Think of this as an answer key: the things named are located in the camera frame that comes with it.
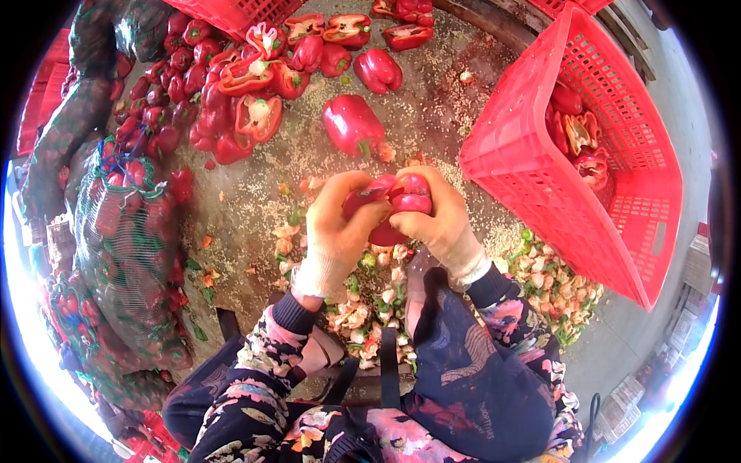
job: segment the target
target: concrete floor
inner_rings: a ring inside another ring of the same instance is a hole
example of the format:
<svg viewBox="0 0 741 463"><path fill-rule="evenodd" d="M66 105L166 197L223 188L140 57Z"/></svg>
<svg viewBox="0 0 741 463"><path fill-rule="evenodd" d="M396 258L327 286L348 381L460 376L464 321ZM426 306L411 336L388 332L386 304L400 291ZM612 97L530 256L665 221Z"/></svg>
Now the concrete floor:
<svg viewBox="0 0 741 463"><path fill-rule="evenodd" d="M645 56L656 81L647 85L679 159L684 184L677 245L659 299L652 312L612 293L597 308L594 326L563 356L565 382L581 401L579 418L586 426L594 393L604 398L634 373L662 338L682 286L690 241L697 223L707 221L710 187L711 130L705 101L693 66L673 29L658 31L640 0L617 0L649 46Z"/></svg>

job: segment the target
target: foot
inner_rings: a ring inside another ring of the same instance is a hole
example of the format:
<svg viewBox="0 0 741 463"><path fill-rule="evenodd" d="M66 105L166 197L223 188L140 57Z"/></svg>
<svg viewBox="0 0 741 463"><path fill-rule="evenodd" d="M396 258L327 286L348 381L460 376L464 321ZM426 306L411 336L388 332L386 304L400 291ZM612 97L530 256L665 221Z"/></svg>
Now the foot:
<svg viewBox="0 0 741 463"><path fill-rule="evenodd" d="M301 354L304 356L299 367L306 376L311 376L322 368L329 368L339 362L345 350L316 325Z"/></svg>
<svg viewBox="0 0 741 463"><path fill-rule="evenodd" d="M419 322L422 308L425 306L425 274L432 267L439 266L440 262L430 254L427 246L422 245L407 267L407 305L404 329L413 340L414 330Z"/></svg>

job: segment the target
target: gloved hand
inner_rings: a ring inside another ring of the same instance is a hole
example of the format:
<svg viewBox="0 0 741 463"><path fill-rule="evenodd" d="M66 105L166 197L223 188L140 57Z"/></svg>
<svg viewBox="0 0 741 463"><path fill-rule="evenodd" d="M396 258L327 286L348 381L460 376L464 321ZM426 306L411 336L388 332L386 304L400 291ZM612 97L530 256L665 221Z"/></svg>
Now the gloved hand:
<svg viewBox="0 0 741 463"><path fill-rule="evenodd" d="M468 223L465 200L434 167L401 169L397 175L415 173L425 177L432 195L432 212L400 212L390 218L391 226L425 243L460 285L481 278L491 268L491 260Z"/></svg>
<svg viewBox="0 0 741 463"><path fill-rule="evenodd" d="M361 170L340 173L327 180L306 213L308 249L306 259L291 277L294 290L321 298L345 293L342 281L355 268L371 230L391 210L388 201L376 201L358 209L349 222L342 218L345 197L351 191L365 188L372 180Z"/></svg>

